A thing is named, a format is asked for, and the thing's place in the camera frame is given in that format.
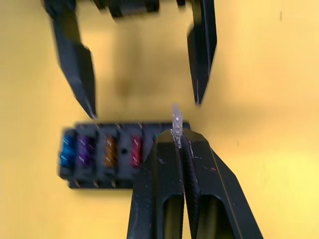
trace scratch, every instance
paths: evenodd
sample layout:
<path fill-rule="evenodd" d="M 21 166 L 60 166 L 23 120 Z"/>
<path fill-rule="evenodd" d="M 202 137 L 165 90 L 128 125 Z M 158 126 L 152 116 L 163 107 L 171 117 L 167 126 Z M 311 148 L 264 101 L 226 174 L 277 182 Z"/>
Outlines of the scratch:
<path fill-rule="evenodd" d="M 216 168 L 214 168 L 214 167 L 209 169 L 209 168 L 206 168 L 205 166 L 203 166 L 203 168 L 208 170 L 208 171 L 211 171 L 211 172 L 216 172 Z"/>
<path fill-rule="evenodd" d="M 216 168 L 218 169 L 218 164 L 217 164 L 217 162 L 216 162 L 216 159 L 215 159 L 215 156 L 214 156 L 214 152 L 213 152 L 212 149 L 210 149 L 210 151 L 211 151 L 211 153 L 212 153 L 212 155 L 213 155 L 213 159 L 214 159 Z M 221 180 L 221 184 L 222 184 L 223 188 L 225 188 L 225 183 L 224 183 L 224 181 L 223 181 L 223 179 L 222 179 L 222 177 L 221 177 L 221 175 L 220 175 L 220 172 L 219 172 L 219 171 L 216 171 L 216 172 L 218 172 L 219 177 L 220 177 L 220 180 Z M 225 194 L 226 194 L 227 202 L 228 202 L 228 204 L 230 205 L 230 200 L 229 200 L 229 196 L 228 196 L 227 191 L 225 191 Z M 235 216 L 235 214 L 234 214 L 234 210 L 233 210 L 233 207 L 232 207 L 232 206 L 230 206 L 230 211 L 231 211 L 231 214 L 233 215 L 233 218 L 234 218 L 236 227 L 238 228 L 239 237 L 240 237 L 240 238 L 243 238 L 243 236 L 242 236 L 242 234 L 241 234 L 241 231 L 240 231 L 240 229 L 239 229 L 238 222 L 237 222 L 237 219 L 236 219 L 236 216 Z"/>
<path fill-rule="evenodd" d="M 138 223 L 138 217 L 139 217 L 139 205 L 137 204 L 137 202 L 134 200 L 134 205 L 135 205 L 135 208 L 136 208 L 136 215 L 135 215 L 135 219 L 134 219 L 134 224 L 133 224 L 133 232 L 132 232 L 132 236 L 131 238 L 134 238 L 134 234 L 135 234 L 135 227 Z"/>
<path fill-rule="evenodd" d="M 170 133 L 171 133 L 171 135 L 173 135 L 173 140 L 174 140 L 174 142 L 175 142 L 175 144 L 176 144 L 176 140 L 175 140 L 175 137 L 174 137 L 174 134 L 173 134 L 173 130 L 172 130 L 172 129 L 170 130 Z"/>
<path fill-rule="evenodd" d="M 190 141 L 189 141 L 189 148 L 190 148 L 191 156 L 192 156 L 192 158 L 194 158 L 193 149 L 191 148 L 191 143 L 190 143 Z"/>
<path fill-rule="evenodd" d="M 96 118 L 96 115 L 93 113 L 93 109 L 92 109 L 91 104 L 90 104 L 90 102 L 88 101 L 87 98 L 85 99 L 85 102 L 86 102 L 86 105 L 87 105 L 88 108 L 89 108 L 90 117 L 91 117 L 92 119 L 96 120 L 96 119 L 97 119 L 97 118 Z"/>
<path fill-rule="evenodd" d="M 198 96 L 198 80 L 196 79 L 196 94 L 197 94 L 197 102 L 196 104 L 199 104 L 199 96 Z"/>

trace black plastic housing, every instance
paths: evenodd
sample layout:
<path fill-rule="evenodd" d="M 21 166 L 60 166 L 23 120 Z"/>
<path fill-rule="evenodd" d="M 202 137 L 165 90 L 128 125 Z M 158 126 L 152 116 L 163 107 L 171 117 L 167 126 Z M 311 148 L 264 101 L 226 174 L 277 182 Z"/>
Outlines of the black plastic housing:
<path fill-rule="evenodd" d="M 184 128 L 190 128 L 189 123 L 183 123 Z M 58 174 L 68 181 L 70 188 L 132 188 L 139 168 L 131 165 L 131 136 L 142 138 L 141 159 L 144 162 L 150 153 L 157 135 L 172 124 L 163 123 L 82 123 L 75 128 L 67 128 L 64 135 L 87 135 L 95 138 L 94 163 L 84 168 L 78 164 L 73 167 L 58 165 Z M 109 135 L 117 142 L 117 165 L 106 167 L 103 164 L 105 156 L 104 136 Z"/>
<path fill-rule="evenodd" d="M 137 174 L 128 239 L 181 239 L 183 192 L 192 239 L 262 239 L 236 176 L 198 133 L 181 148 L 162 133 Z"/>

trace blue fuse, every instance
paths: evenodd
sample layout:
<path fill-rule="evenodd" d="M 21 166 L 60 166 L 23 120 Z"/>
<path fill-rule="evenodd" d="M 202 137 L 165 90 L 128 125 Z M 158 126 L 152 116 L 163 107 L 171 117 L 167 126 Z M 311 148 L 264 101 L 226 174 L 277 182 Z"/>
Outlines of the blue fuse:
<path fill-rule="evenodd" d="M 60 161 L 62 167 L 73 166 L 76 158 L 76 137 L 65 135 L 63 138 L 62 152 L 60 153 Z"/>

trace yellow background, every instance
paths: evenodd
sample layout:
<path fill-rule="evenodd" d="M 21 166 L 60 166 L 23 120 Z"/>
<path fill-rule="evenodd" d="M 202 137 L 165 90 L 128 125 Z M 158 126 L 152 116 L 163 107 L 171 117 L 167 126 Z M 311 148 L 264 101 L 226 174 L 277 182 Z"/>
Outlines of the yellow background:
<path fill-rule="evenodd" d="M 319 238 L 319 2 L 215 0 L 218 46 L 195 107 L 192 11 L 114 23 L 79 5 L 100 120 L 169 120 L 178 103 L 237 175 L 265 238 Z M 72 191 L 61 130 L 89 120 L 58 67 L 39 0 L 0 4 L 1 239 L 126 238 L 131 191 Z M 184 238 L 190 238 L 187 219 Z"/>

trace metal pin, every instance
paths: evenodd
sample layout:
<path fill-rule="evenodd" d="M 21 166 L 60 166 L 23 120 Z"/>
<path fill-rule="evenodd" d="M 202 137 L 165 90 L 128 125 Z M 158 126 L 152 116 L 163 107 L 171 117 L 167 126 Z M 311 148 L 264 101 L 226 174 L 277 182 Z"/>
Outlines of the metal pin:
<path fill-rule="evenodd" d="M 94 181 L 93 184 L 95 187 L 97 187 L 97 188 L 99 187 L 99 184 L 96 181 Z"/>
<path fill-rule="evenodd" d="M 79 188 L 80 187 L 80 184 L 79 184 L 79 182 L 77 181 L 77 180 L 74 180 L 74 183 L 75 183 L 75 185 Z"/>
<path fill-rule="evenodd" d="M 116 181 L 114 179 L 112 180 L 111 185 L 112 185 L 113 188 L 116 187 Z"/>

